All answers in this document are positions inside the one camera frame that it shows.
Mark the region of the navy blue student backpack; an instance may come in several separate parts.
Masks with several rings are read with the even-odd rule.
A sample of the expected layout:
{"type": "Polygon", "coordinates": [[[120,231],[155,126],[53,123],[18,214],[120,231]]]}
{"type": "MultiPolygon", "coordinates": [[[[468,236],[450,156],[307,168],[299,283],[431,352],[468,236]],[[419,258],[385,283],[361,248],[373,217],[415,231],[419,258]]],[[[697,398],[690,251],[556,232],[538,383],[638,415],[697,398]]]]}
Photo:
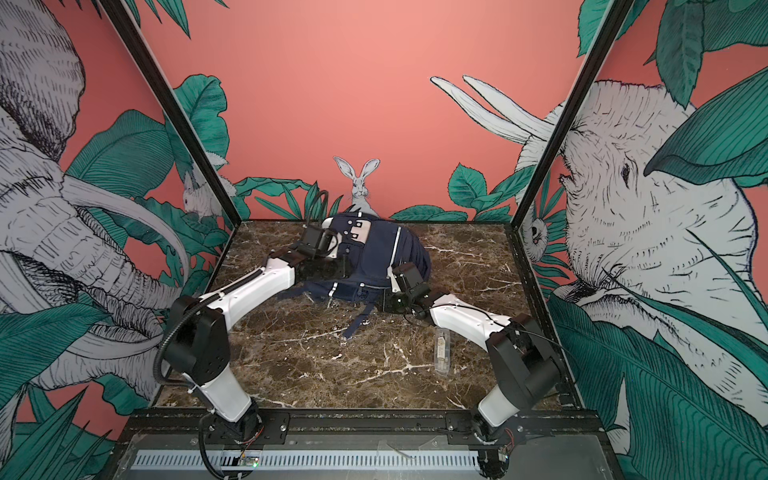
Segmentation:
{"type": "Polygon", "coordinates": [[[348,261],[348,277],[335,280],[300,280],[296,287],[280,293],[280,300],[307,294],[312,300],[362,303],[358,314],[343,333],[348,339],[360,328],[390,288],[388,271],[404,263],[417,266],[424,280],[431,275],[431,259],[418,236],[409,228],[379,217],[342,212],[322,221],[320,227],[336,233],[331,257],[348,261]]]}

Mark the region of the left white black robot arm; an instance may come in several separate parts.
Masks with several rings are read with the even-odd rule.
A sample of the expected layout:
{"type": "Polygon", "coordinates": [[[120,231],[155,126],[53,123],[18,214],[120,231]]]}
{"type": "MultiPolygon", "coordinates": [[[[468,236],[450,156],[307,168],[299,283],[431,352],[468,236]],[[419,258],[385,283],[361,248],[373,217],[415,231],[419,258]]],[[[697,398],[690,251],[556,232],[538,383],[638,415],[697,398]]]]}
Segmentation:
{"type": "Polygon", "coordinates": [[[163,386],[185,387],[196,395],[239,444],[255,440],[263,421],[256,401],[231,370],[230,330],[266,300],[306,280],[334,280],[353,270],[337,258],[340,236],[330,228],[305,224],[297,242],[272,251],[249,274],[202,297],[181,296],[170,309],[170,324],[153,362],[163,386]]]}

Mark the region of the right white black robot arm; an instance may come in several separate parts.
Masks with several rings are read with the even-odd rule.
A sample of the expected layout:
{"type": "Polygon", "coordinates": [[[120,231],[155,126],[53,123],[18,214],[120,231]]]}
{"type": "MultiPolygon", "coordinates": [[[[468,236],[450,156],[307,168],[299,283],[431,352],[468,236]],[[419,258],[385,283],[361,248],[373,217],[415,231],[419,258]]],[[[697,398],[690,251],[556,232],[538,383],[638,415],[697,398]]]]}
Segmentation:
{"type": "Polygon", "coordinates": [[[472,430],[479,441],[496,440],[513,417],[531,410],[565,376],[561,345],[547,338],[532,316],[492,313],[433,289],[412,263],[389,268],[388,278],[386,311],[427,320],[488,354],[496,385],[472,411],[472,430]]]}

